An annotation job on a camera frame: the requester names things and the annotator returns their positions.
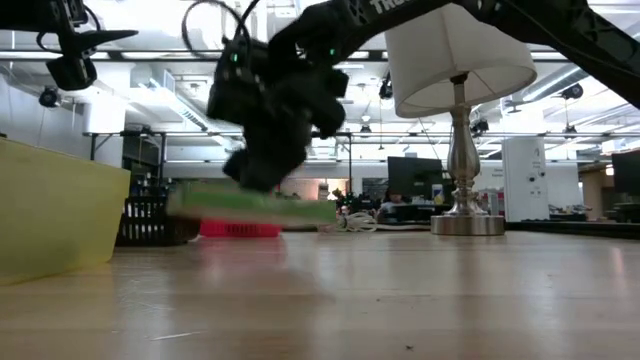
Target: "white lampshade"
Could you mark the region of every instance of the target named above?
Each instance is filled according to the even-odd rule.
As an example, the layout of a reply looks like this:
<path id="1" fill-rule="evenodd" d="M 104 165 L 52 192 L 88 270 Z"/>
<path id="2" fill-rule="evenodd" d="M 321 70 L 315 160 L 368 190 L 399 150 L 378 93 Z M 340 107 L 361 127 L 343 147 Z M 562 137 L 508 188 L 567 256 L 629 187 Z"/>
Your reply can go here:
<path id="1" fill-rule="evenodd" d="M 468 72 L 466 104 L 499 99 L 537 76 L 527 46 L 446 5 L 385 33 L 396 114 L 435 115 L 454 105 L 450 78 Z"/>

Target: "computer monitor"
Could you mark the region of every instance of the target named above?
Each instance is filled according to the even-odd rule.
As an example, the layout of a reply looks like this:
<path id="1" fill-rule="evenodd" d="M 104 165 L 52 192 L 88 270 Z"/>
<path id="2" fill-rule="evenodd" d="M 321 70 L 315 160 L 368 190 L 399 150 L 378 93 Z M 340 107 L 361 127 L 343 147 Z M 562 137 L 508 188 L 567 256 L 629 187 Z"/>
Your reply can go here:
<path id="1" fill-rule="evenodd" d="M 387 158 L 389 190 L 403 196 L 431 199 L 431 186 L 443 184 L 442 161 L 408 157 Z"/>
<path id="2" fill-rule="evenodd" d="M 611 155 L 611 163 L 616 192 L 640 195 L 640 151 L 614 153 Z"/>

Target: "red object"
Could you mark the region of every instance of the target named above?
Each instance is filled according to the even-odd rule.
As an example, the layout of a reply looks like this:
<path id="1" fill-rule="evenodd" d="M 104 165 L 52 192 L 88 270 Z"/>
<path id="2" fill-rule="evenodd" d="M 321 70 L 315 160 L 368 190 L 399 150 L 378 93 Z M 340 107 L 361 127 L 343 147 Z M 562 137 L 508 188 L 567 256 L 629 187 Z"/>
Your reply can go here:
<path id="1" fill-rule="evenodd" d="M 200 235 L 209 238 L 274 238 L 282 228 L 270 224 L 242 224 L 205 219 L 200 223 Z"/>

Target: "lamp stem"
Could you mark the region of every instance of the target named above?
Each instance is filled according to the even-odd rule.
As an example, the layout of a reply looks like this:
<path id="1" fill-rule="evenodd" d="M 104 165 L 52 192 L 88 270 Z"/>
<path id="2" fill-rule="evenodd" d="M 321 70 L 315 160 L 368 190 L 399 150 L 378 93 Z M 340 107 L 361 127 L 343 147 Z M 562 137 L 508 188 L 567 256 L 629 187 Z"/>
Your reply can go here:
<path id="1" fill-rule="evenodd" d="M 455 107 L 451 110 L 453 118 L 453 137 L 449 147 L 447 170 L 455 180 L 453 192 L 454 204 L 448 216 L 479 216 L 487 213 L 477 202 L 477 194 L 472 190 L 473 179 L 480 173 L 480 157 L 469 130 L 471 107 L 467 105 L 464 83 L 467 74 L 451 78 Z"/>

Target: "black robotic arm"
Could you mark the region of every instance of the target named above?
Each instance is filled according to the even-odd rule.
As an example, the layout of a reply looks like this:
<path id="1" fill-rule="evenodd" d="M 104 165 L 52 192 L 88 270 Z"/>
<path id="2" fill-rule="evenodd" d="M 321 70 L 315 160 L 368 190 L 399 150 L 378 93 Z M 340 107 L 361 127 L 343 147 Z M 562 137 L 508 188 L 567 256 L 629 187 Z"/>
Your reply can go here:
<path id="1" fill-rule="evenodd" d="M 11 2 L 10 9 L 0 12 L 0 30 L 29 31 L 58 35 L 60 57 L 47 62 L 47 68 L 56 85 L 63 90 L 86 89 L 97 79 L 91 55 L 96 46 L 136 35 L 135 30 L 96 30 L 78 33 L 75 28 L 86 24 L 91 14 L 82 0 L 20 0 Z"/>
<path id="2" fill-rule="evenodd" d="M 306 8 L 269 44 L 238 32 L 225 47 L 207 114 L 244 126 L 247 140 L 225 173 L 253 190 L 277 185 L 304 161 L 305 129 L 327 137 L 344 121 L 336 98 L 348 78 L 331 67 L 373 36 L 448 4 L 517 40 L 551 46 L 640 107 L 640 45 L 586 0 L 330 0 Z"/>
<path id="3" fill-rule="evenodd" d="M 586 0 L 330 0 L 278 33 L 270 54 L 297 46 L 312 62 L 336 64 L 373 36 L 450 3 L 517 40 L 556 49 L 640 108 L 640 44 Z"/>

